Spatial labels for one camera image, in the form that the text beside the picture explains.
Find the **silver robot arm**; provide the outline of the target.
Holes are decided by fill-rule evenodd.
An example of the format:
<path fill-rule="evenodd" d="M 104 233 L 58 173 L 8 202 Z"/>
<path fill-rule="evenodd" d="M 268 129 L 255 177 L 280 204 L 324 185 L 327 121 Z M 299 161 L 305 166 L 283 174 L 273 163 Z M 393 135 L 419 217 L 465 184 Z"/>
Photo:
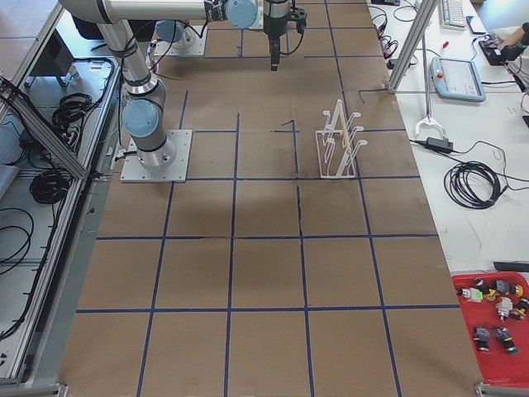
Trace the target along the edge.
<path fill-rule="evenodd" d="M 292 16 L 290 1 L 62 1 L 73 16 L 98 25 L 112 54 L 122 61 L 125 90 L 131 95 L 122 120 L 136 144 L 146 169 L 162 169 L 174 162 L 177 146 L 162 126 L 165 87 L 145 62 L 130 20 L 228 20 L 239 29 L 255 24 L 263 14 L 263 32 L 269 40 L 271 69 L 279 65 L 280 37 Z"/>

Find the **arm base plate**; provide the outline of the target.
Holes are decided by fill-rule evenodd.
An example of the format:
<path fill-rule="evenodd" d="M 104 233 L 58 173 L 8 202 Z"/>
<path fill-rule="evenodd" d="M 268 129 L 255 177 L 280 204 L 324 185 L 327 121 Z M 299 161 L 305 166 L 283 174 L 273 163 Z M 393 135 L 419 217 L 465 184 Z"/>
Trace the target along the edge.
<path fill-rule="evenodd" d="M 207 31 L 204 31 L 203 37 L 199 37 L 198 34 L 193 31 L 193 27 L 179 26 L 177 28 L 179 33 L 179 40 L 176 38 L 168 46 L 168 55 L 185 57 L 185 58 L 198 58 L 203 57 L 206 45 Z"/>
<path fill-rule="evenodd" d="M 192 146 L 192 130 L 167 130 L 166 142 L 158 151 L 140 151 L 133 138 L 125 158 L 120 180 L 125 183 L 184 183 Z"/>

